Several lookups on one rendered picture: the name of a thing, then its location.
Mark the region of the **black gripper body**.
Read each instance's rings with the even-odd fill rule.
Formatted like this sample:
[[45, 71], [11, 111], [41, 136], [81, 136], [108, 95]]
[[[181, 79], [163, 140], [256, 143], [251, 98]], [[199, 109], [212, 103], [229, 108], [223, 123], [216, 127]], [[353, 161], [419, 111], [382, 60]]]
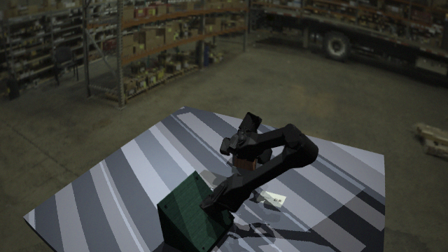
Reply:
[[[220, 147], [220, 153], [222, 155], [230, 156], [230, 153], [227, 152], [227, 148], [229, 145], [230, 145], [230, 138], [225, 137], [221, 144], [221, 147]], [[258, 164], [263, 165], [270, 160], [270, 158], [272, 156], [272, 152], [273, 152], [272, 149], [269, 148], [267, 150], [264, 150], [262, 155], [259, 155], [258, 157], [252, 157], [252, 158], [258, 159]], [[236, 156], [246, 158], [246, 159], [251, 158], [247, 153], [242, 153], [242, 154], [238, 153]]]

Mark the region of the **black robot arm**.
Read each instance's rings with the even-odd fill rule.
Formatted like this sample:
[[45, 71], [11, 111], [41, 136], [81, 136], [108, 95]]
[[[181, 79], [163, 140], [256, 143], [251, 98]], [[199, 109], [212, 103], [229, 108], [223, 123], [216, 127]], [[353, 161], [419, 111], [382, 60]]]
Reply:
[[289, 169], [310, 165], [317, 158], [318, 146], [293, 124], [258, 134], [257, 128], [261, 122], [260, 117], [248, 112], [238, 132], [231, 137], [227, 152], [235, 156], [247, 153], [254, 158], [262, 155], [264, 150], [284, 146], [283, 152], [245, 176], [235, 173], [221, 182], [199, 204], [210, 218], [226, 209], [236, 213], [253, 190]]

